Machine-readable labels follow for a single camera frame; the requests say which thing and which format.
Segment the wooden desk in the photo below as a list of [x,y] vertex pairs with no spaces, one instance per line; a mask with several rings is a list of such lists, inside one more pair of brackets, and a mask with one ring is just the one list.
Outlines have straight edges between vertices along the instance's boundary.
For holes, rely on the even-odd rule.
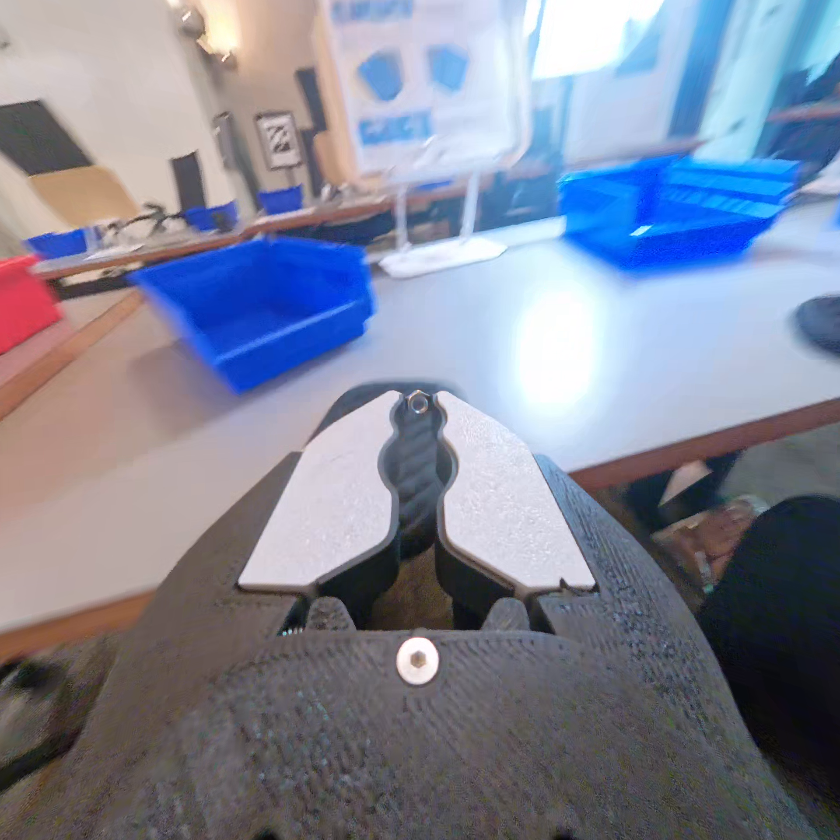
[[366,195],[346,201],[332,201],[291,213],[260,215],[224,234],[196,234],[168,245],[146,243],[129,253],[117,255],[107,255],[100,251],[90,256],[75,255],[40,261],[31,266],[30,270],[36,277],[45,281],[63,281],[66,278],[89,272],[121,268],[138,263],[154,263],[228,247],[258,235],[354,221],[369,215],[395,211],[396,205],[397,197],[391,194]]

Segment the red plastic bin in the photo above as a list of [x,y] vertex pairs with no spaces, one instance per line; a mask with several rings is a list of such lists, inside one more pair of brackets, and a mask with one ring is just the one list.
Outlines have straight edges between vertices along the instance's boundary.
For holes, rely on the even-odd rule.
[[56,299],[34,274],[33,255],[1,260],[1,354],[62,320]]

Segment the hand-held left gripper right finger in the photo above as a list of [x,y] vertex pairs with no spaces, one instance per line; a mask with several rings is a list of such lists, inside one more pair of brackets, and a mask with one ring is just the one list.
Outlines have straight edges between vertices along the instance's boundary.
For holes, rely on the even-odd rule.
[[438,520],[447,553],[523,600],[594,592],[594,574],[530,448],[453,393],[435,399],[454,460]]

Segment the person's dark trouser leg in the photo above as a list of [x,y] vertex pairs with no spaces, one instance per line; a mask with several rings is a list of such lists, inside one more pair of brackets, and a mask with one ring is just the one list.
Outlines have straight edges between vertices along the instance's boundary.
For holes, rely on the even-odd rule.
[[697,621],[759,746],[837,802],[838,499],[792,497],[754,519]]

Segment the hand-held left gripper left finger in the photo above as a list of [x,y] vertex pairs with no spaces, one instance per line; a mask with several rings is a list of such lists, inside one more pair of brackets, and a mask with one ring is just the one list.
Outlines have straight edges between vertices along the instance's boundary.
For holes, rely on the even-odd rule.
[[242,590],[315,595],[392,545],[398,499],[382,458],[402,399],[385,391],[307,444],[239,576]]

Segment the blue plastic bin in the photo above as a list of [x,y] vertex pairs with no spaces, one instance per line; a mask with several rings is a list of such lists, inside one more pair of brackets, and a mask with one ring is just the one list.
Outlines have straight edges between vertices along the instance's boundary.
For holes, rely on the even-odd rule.
[[800,169],[666,156],[570,173],[558,182],[563,236],[631,272],[738,258],[782,215]]
[[235,393],[357,340],[375,313],[365,251],[305,238],[255,238],[129,277]]

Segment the studio softbox light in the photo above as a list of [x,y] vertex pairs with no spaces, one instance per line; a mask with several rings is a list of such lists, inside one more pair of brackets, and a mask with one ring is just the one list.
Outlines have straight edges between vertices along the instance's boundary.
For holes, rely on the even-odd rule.
[[656,58],[663,1],[528,1],[523,31],[531,79],[578,77]]

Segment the framed wall picture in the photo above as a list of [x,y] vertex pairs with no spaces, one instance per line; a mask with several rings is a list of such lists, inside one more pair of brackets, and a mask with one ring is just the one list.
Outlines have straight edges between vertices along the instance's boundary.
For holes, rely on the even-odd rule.
[[268,171],[292,170],[303,165],[305,157],[291,111],[259,112],[254,122]]

